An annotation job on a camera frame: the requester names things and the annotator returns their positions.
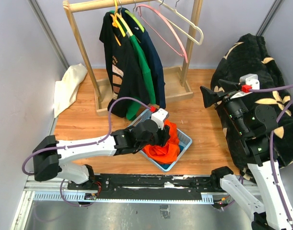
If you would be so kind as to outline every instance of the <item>white towel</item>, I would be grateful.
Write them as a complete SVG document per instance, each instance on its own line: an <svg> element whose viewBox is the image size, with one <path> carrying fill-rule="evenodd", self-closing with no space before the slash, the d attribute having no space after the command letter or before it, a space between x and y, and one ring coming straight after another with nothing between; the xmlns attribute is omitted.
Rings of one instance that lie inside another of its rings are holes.
<svg viewBox="0 0 293 230"><path fill-rule="evenodd" d="M70 66L62 80L56 81L54 98L55 117L76 101L79 84L83 81L87 72L83 64Z"/></svg>

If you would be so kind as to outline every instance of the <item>wooden rack base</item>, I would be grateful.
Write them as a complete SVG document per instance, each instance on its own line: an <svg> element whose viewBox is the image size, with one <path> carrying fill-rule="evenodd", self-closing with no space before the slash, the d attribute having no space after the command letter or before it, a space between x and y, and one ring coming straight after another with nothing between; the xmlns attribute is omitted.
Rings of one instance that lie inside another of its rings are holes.
<svg viewBox="0 0 293 230"><path fill-rule="evenodd" d="M181 71L181 66L164 68L165 101L167 104L193 97L193 91L191 90L188 81L186 80L185 86L181 86L179 83ZM104 69L102 71L93 69L93 72L95 76L99 73L101 75L105 75L104 77L100 76L102 79L96 80L103 98L101 102L98 100L98 97L95 93L96 112L99 116L105 116L108 114L107 107L112 99L111 85L108 75Z"/></svg>

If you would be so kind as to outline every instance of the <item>wooden clothes rack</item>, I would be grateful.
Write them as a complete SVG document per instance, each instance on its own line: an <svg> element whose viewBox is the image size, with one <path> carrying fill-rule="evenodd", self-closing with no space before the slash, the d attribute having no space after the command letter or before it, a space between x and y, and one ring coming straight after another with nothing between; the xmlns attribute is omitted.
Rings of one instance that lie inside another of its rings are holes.
<svg viewBox="0 0 293 230"><path fill-rule="evenodd" d="M142 3L154 0L122 0L122 6ZM197 26L199 23L199 16L202 7L203 0L194 0L191 21ZM99 116L107 114L107 107L112 99L112 90L110 86L110 81L108 78L96 80L94 75L94 70L91 67L87 52L83 45L81 35L79 33L78 26L75 21L73 13L96 10L101 8L113 7L115 6L114 0L94 0L80 3L69 4L67 0L63 1L63 8L65 10L66 16L70 22L70 26L73 30L74 36L77 41L77 45L80 49L82 58L88 69L92 84L95 90L95 102L96 102L96 112ZM196 30L190 26L189 33L190 36L195 37ZM194 42L187 39L186 53L188 57L188 63L183 62L183 66L173 66L164 68L164 81L165 81L165 100L166 103L171 103L175 101L180 101L193 97L193 91L187 81L187 73L189 69L189 64L192 56L192 48Z"/></svg>

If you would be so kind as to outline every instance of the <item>yellow hanger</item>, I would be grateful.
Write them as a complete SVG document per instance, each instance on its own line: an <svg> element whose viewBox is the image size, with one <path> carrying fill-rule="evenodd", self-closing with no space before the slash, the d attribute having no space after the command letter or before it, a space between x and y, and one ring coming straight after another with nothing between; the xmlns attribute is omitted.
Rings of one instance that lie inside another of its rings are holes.
<svg viewBox="0 0 293 230"><path fill-rule="evenodd" d="M116 6L116 11L115 11L115 13L114 13L114 17L112 17L112 19L113 19L112 25L113 25L114 27L118 28L119 23L118 23L118 21L117 21L117 15L116 15L116 12L117 12L117 0L114 0L114 4L115 4L115 6Z"/></svg>
<svg viewBox="0 0 293 230"><path fill-rule="evenodd" d="M141 29L141 31L144 33L144 27L143 25L138 21L138 19L133 15L130 11L125 10L125 13L128 14L138 25L138 27Z"/></svg>
<svg viewBox="0 0 293 230"><path fill-rule="evenodd" d="M116 23L116 25L117 25L116 28L119 28L119 30L121 31L123 37L125 37L125 36L126 36L126 33L125 33L125 31L123 30L121 24L117 21L117 17L114 16L113 14L110 14L110 16L112 17L113 22Z"/></svg>
<svg viewBox="0 0 293 230"><path fill-rule="evenodd" d="M127 23L125 22L124 18L122 18L122 16L119 13L116 13L116 15L120 19L120 21L122 22L122 24L125 26L128 34L130 36L133 36L133 33L132 33L131 29L129 28L129 26L127 25Z"/></svg>

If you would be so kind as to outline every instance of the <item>white wall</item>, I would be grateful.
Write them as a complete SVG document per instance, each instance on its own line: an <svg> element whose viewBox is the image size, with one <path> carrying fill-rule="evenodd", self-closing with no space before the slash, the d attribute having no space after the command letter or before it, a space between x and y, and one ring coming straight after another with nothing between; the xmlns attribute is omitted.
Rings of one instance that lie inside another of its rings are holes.
<svg viewBox="0 0 293 230"><path fill-rule="evenodd" d="M293 84L293 0L284 1L264 36L285 83Z"/></svg>
<svg viewBox="0 0 293 230"><path fill-rule="evenodd" d="M28 1L0 1L0 230L10 229L22 162L48 133L64 71Z"/></svg>
<svg viewBox="0 0 293 230"><path fill-rule="evenodd" d="M82 0L70 0L71 3ZM175 0L165 0L170 6L175 6ZM62 0L38 0L47 21L61 46L70 65L83 63L81 54L72 34L69 22L62 7ZM191 60L191 68L216 68L222 56L244 34L255 34L266 16L273 0L205 0L203 2L199 26L204 32L202 46L194 46ZM158 3L152 2L152 6L158 9ZM177 10L190 19L193 0L181 0L177 4ZM130 11L133 5L126 5ZM103 16L110 9L99 9L75 13L75 18L80 29L90 62L95 68L105 67L103 44L98 40L102 27ZM188 25L177 16L160 8L164 16L178 24L185 31ZM171 42L174 47L177 42L170 31L158 17L148 9L142 9L145 19L160 31L163 37ZM183 59L178 57L151 29L146 26L152 41L158 50L164 66L181 65ZM186 37L178 33L181 41L186 45Z"/></svg>

